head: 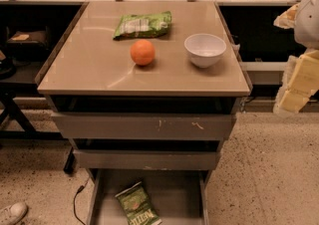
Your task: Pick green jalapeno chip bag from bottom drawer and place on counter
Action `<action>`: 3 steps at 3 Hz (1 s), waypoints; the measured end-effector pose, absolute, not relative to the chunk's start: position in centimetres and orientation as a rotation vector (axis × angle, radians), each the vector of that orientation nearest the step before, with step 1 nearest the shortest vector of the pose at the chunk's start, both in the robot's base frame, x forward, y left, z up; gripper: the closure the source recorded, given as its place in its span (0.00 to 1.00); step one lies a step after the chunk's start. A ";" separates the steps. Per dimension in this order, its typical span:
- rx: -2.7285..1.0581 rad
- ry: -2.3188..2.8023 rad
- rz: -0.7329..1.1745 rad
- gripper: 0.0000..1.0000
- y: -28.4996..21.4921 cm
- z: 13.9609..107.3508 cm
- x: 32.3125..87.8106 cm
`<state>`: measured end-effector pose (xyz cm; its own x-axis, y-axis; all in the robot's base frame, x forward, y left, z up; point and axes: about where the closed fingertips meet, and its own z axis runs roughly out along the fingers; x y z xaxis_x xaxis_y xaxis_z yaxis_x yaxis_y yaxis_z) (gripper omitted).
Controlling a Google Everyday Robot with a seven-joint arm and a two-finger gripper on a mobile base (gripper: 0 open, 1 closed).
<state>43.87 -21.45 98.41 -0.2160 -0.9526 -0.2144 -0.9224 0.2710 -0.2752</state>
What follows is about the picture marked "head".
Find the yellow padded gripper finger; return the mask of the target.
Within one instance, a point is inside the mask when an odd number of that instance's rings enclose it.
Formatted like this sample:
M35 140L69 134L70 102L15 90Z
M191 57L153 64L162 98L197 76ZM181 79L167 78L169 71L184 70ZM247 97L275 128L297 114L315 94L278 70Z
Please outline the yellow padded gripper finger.
M299 4L291 6L288 10L277 16L273 25L282 29L293 29Z
M273 112L281 116L299 113L310 97L319 91L319 51L308 49L299 57L288 58L282 86L275 98Z

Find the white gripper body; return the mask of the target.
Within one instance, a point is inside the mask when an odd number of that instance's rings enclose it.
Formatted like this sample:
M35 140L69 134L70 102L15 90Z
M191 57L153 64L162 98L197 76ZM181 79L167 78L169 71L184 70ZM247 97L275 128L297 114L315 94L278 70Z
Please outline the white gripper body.
M295 17L295 41L319 49L319 0L301 0Z

